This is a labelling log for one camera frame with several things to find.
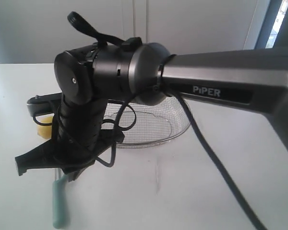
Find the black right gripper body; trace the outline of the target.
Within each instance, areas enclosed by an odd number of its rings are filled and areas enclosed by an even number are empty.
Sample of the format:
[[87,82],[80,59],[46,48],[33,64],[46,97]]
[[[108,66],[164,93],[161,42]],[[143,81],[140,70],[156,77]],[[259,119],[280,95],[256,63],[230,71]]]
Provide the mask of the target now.
[[64,173],[78,173],[99,162],[110,168],[115,163],[116,144],[124,140],[118,120],[104,119],[108,99],[92,99],[76,105],[66,97],[55,114],[58,124],[55,159]]

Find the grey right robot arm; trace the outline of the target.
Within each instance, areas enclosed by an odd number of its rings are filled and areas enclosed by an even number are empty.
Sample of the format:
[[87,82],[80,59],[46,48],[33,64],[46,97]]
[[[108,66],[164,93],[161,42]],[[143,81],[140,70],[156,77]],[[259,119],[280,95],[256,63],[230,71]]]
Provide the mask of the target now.
[[53,113],[51,138],[15,158],[19,175],[60,168],[78,176],[124,140],[108,103],[154,106],[179,95],[264,115],[288,151],[288,47],[172,55],[158,43],[124,50],[96,44],[64,51],[54,61],[60,93],[32,98],[32,117]]

